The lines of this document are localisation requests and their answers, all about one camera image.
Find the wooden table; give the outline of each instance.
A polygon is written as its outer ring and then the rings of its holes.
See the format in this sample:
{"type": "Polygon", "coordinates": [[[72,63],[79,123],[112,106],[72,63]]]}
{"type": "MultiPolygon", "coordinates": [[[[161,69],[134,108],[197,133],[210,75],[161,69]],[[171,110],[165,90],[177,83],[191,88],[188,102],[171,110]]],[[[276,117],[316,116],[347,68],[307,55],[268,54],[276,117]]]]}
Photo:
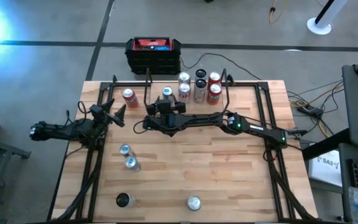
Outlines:
{"type": "MultiPolygon", "coordinates": [[[[277,126],[293,128],[284,82],[268,83],[277,126]]],[[[87,108],[96,103],[99,85],[100,82],[84,83],[81,100],[87,108]]],[[[167,85],[174,87],[177,95],[177,82],[153,82],[147,94],[148,100],[154,102],[167,85]]],[[[122,90],[114,89],[116,101],[111,113],[124,103],[122,90]]],[[[141,102],[144,88],[135,87],[133,90],[141,102]]],[[[231,87],[229,94],[229,110],[259,119],[253,88],[231,87]]],[[[223,91],[216,106],[191,101],[186,108],[187,113],[212,113],[221,111],[225,103],[226,93],[223,91]]],[[[216,127],[188,128],[172,138],[157,131],[135,134],[132,130],[134,124],[146,115],[144,105],[139,105],[137,109],[127,108],[123,128],[109,126],[94,222],[277,221],[269,169],[262,159],[265,150],[263,139],[248,134],[230,136],[216,127]],[[124,167],[124,158],[118,151],[123,143],[128,143],[137,154],[142,168],[140,172],[132,172],[124,167]],[[134,195],[137,206],[119,208],[115,199],[121,192],[134,195]],[[190,211],[186,206],[188,197],[193,194],[199,195],[202,201],[201,210],[197,212],[190,211]]],[[[77,119],[83,116],[81,113],[77,115],[77,119]]],[[[294,139],[288,142],[299,146],[294,139]]],[[[79,143],[71,142],[68,153],[79,147],[79,143]]],[[[307,211],[317,217],[302,153],[288,147],[283,150],[283,155],[291,190],[307,211]]],[[[85,158],[86,149],[66,159],[52,218],[62,214],[78,193],[85,158]]],[[[280,197],[285,217],[288,217],[282,191],[280,197]]]]}

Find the soda can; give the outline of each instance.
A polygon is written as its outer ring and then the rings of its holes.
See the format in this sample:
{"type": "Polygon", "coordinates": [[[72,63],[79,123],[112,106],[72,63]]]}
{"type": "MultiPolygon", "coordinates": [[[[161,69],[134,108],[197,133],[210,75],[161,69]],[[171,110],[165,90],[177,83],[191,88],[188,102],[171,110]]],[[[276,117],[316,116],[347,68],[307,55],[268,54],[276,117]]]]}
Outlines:
{"type": "Polygon", "coordinates": [[[125,159],[125,166],[128,168],[128,169],[131,169],[135,172],[138,172],[140,171],[140,164],[139,162],[137,161],[137,159],[133,156],[128,156],[126,159],[125,159]]]}
{"type": "Polygon", "coordinates": [[[181,83],[187,83],[190,85],[190,75],[187,72],[181,72],[179,74],[179,85],[181,83]]]}
{"type": "Polygon", "coordinates": [[[208,98],[206,101],[211,105],[216,105],[219,102],[221,92],[222,87],[219,84],[212,84],[209,88],[208,98]]]}
{"type": "Polygon", "coordinates": [[[196,71],[195,82],[199,79],[206,80],[206,71],[204,69],[199,69],[196,71]]]}
{"type": "Polygon", "coordinates": [[[121,193],[117,196],[116,203],[121,208],[132,208],[136,205],[136,198],[133,195],[121,193]]]}
{"type": "Polygon", "coordinates": [[[183,103],[190,103],[191,88],[188,83],[179,84],[179,101],[183,103]]]}
{"type": "Polygon", "coordinates": [[[122,144],[119,147],[119,153],[123,155],[125,158],[127,158],[128,156],[135,157],[134,151],[131,149],[131,147],[129,147],[128,144],[122,144]]]}
{"type": "Polygon", "coordinates": [[[199,79],[194,82],[194,102],[204,103],[206,92],[206,81],[204,79],[199,79]]]}
{"type": "Polygon", "coordinates": [[[169,102],[171,103],[171,107],[175,106],[175,101],[173,99],[173,91],[171,87],[166,86],[164,87],[164,89],[162,89],[162,98],[169,100],[169,102]]]}
{"type": "Polygon", "coordinates": [[[199,196],[197,196],[197,195],[190,196],[189,199],[187,200],[187,206],[192,211],[199,210],[201,208],[201,200],[200,200],[199,196]]]}
{"type": "Polygon", "coordinates": [[[220,82],[221,82],[221,75],[218,72],[211,72],[211,74],[209,74],[209,79],[208,79],[208,89],[212,84],[220,84],[220,82]]]}
{"type": "Polygon", "coordinates": [[[122,97],[129,108],[136,108],[139,105],[135,92],[130,88],[122,91],[122,97]]]}

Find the can lid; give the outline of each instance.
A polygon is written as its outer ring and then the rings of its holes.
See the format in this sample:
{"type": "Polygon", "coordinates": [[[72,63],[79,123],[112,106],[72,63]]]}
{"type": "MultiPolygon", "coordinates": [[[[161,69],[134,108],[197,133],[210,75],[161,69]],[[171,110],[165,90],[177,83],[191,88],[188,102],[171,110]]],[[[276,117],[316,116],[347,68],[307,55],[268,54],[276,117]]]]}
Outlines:
{"type": "Polygon", "coordinates": [[[134,94],[134,92],[131,89],[125,89],[122,91],[122,95],[124,97],[131,97],[133,94],[134,94]]]}
{"type": "Polygon", "coordinates": [[[218,84],[212,84],[210,89],[213,93],[220,93],[222,90],[221,86],[218,84]]]}
{"type": "Polygon", "coordinates": [[[136,165],[136,159],[132,156],[128,156],[125,159],[125,166],[127,166],[128,168],[132,168],[136,165]]]}
{"type": "Polygon", "coordinates": [[[187,92],[190,90],[190,85],[187,83],[181,83],[179,85],[179,90],[187,92]]]}
{"type": "Polygon", "coordinates": [[[211,74],[209,74],[209,77],[214,81],[221,79],[221,75],[218,72],[211,72],[211,74]]]}
{"type": "Polygon", "coordinates": [[[129,145],[128,144],[122,144],[120,147],[119,147],[119,152],[121,154],[127,154],[129,152],[129,145]]]}
{"type": "Polygon", "coordinates": [[[169,86],[164,87],[164,89],[162,90],[162,94],[171,95],[172,94],[172,88],[169,87],[169,86]]]}
{"type": "Polygon", "coordinates": [[[179,74],[179,79],[180,79],[180,80],[183,80],[183,81],[187,81],[187,80],[190,79],[190,75],[189,75],[189,73],[187,73],[187,72],[181,72],[181,73],[179,74]]]}
{"type": "Polygon", "coordinates": [[[201,200],[199,197],[193,195],[189,197],[189,200],[187,201],[187,204],[190,209],[192,210],[198,210],[201,207],[201,200]]]}
{"type": "Polygon", "coordinates": [[[121,193],[116,198],[116,203],[119,207],[123,208],[129,204],[129,195],[127,193],[121,193]]]}
{"type": "Polygon", "coordinates": [[[206,87],[206,81],[205,80],[197,80],[196,81],[196,86],[198,88],[205,88],[206,87]]]}
{"type": "Polygon", "coordinates": [[[196,71],[197,78],[205,78],[206,71],[204,69],[199,69],[196,71]]]}

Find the white stand base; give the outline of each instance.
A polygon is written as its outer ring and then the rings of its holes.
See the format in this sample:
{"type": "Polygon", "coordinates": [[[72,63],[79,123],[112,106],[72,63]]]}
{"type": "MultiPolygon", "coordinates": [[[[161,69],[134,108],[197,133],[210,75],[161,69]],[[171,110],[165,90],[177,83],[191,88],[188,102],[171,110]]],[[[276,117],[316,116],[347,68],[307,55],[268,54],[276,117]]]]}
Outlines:
{"type": "Polygon", "coordinates": [[[333,27],[328,24],[328,26],[326,26],[325,28],[319,28],[316,27],[316,24],[314,23],[316,20],[316,18],[311,18],[308,20],[308,22],[306,23],[307,28],[314,34],[317,35],[327,35],[331,32],[331,30],[333,29],[333,27]]]}

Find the concrete floor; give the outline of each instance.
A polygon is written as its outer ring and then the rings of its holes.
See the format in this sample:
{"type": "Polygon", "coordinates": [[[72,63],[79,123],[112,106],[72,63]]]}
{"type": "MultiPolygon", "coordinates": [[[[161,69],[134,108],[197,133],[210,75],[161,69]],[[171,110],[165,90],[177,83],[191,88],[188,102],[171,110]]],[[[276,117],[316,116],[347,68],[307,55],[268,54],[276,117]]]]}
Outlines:
{"type": "MultiPolygon", "coordinates": [[[[96,42],[109,0],[0,0],[6,28],[3,40],[96,42]]],[[[126,42],[133,36],[170,36],[184,44],[263,45],[260,50],[182,49],[185,65],[193,65],[205,52],[223,54],[264,80],[285,80],[287,90],[301,92],[341,79],[341,66],[358,63],[358,52],[288,52],[271,45],[358,47],[358,0],[349,0],[327,36],[311,34],[306,21],[321,6],[312,0],[288,0],[288,9],[269,24],[272,0],[116,0],[107,25],[105,42],[126,42]]],[[[279,1],[277,12],[282,8],[279,1]]],[[[0,218],[8,223],[41,222],[47,217],[67,142],[33,142],[32,124],[45,120],[63,123],[65,110],[73,114],[88,72],[94,47],[0,45],[0,140],[31,150],[31,158],[14,157],[0,191],[0,218]]],[[[227,68],[236,80],[253,80],[246,72],[216,56],[205,56],[198,68],[227,68]]],[[[102,47],[92,80],[144,80],[130,72],[120,47],[102,47]]],[[[177,77],[155,77],[167,80],[177,77]]],[[[313,99],[321,91],[304,95],[313,99]]],[[[324,115],[334,132],[347,127],[343,93],[336,95],[339,109],[324,115]]],[[[332,101],[327,110],[334,108],[332,101]]],[[[295,117],[301,129],[313,126],[309,118],[295,117]]],[[[305,136],[320,141],[318,129],[305,136]]],[[[320,218],[342,215],[341,196],[313,190],[320,218]]]]}

